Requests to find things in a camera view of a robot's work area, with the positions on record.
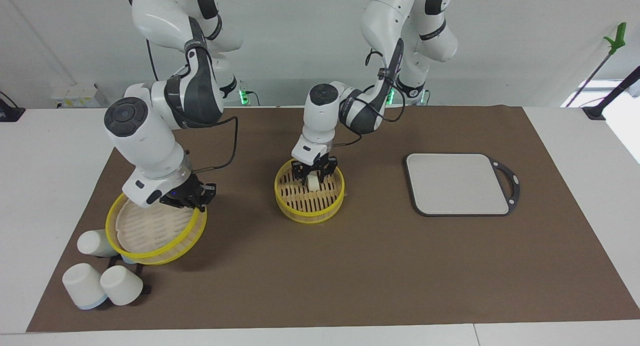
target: window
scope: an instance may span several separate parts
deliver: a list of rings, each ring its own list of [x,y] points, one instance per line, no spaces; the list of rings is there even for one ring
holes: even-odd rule
[[[570,107],[597,106],[620,80],[593,80],[574,100]],[[565,107],[576,93],[573,92],[562,107]],[[624,147],[640,163],[640,97],[633,98],[627,91],[611,102],[602,113],[608,127],[622,142]]]

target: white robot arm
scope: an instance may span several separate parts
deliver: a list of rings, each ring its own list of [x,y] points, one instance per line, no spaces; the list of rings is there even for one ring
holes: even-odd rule
[[[156,201],[204,210],[215,184],[192,173],[171,130],[217,125],[224,98],[237,86],[219,53],[237,50],[242,36],[223,25],[215,0],[130,0],[137,29],[156,45],[184,52],[185,73],[134,84],[106,111],[109,138],[135,171],[122,191],[140,207]],[[219,87],[218,82],[225,82]]]
[[[306,180],[317,171],[322,182],[338,165],[329,157],[338,121],[362,136],[384,120],[393,87],[416,104],[425,86],[426,58],[445,62],[458,49],[444,11],[451,0],[369,0],[362,14],[362,36],[382,56],[377,82],[365,91],[334,81],[314,86],[304,104],[304,126],[291,155],[294,176]]]

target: green handle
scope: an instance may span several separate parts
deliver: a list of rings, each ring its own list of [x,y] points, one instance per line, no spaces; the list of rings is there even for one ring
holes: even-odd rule
[[[617,32],[615,32],[615,40],[612,40],[610,37],[604,36],[604,39],[611,44],[611,50],[608,54],[613,55],[616,51],[626,45],[625,43],[625,31],[627,31],[627,23],[622,22],[617,25]]]

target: yellow steamer rim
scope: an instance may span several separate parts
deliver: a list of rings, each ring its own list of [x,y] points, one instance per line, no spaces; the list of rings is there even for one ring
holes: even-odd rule
[[[128,201],[127,196],[124,193],[120,194],[118,198],[116,198],[113,205],[107,214],[107,220],[105,223],[105,230],[107,234],[107,240],[109,244],[114,248],[115,251],[118,251],[119,254],[124,257],[128,257],[134,262],[143,265],[149,266],[158,266],[164,265],[169,262],[172,262],[182,255],[186,254],[195,244],[198,242],[198,239],[202,236],[202,232],[204,231],[205,225],[207,223],[207,210],[204,212],[200,212],[198,209],[193,210],[193,214],[187,223],[187,226],[182,230],[178,236],[176,236],[172,241],[167,243],[165,246],[162,246],[156,250],[144,252],[144,253],[135,253],[129,252],[122,248],[120,242],[118,241],[118,234],[116,229],[116,220],[118,218],[118,214],[121,209],[124,207],[125,203]]]
[[[333,175],[327,176],[328,182],[320,184],[320,191],[309,191],[306,185],[302,184],[302,180],[293,179],[292,161],[295,159],[290,159],[282,165],[273,182],[273,191],[279,209],[286,217],[305,225],[317,225],[331,219],[345,199],[345,178],[340,168],[336,167]],[[293,198],[299,201],[298,209],[291,206],[295,202]],[[318,207],[322,202],[326,205],[329,201],[332,202],[327,207]]]

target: brown paper mat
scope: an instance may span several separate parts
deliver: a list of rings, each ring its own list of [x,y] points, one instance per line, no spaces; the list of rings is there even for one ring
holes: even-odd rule
[[[240,116],[235,162],[216,182],[200,241],[142,273],[136,305],[78,310],[62,273],[107,261],[76,250],[104,227],[132,171],[114,152],[46,287],[28,332],[532,323],[640,319],[589,223],[519,107],[409,107],[356,145],[336,148],[347,196],[323,225],[294,223],[273,191],[302,127],[302,109]],[[341,125],[336,141],[354,138]],[[233,126],[176,132],[195,168],[229,157]],[[426,218],[414,211],[403,158],[484,153],[521,181],[510,216]]]

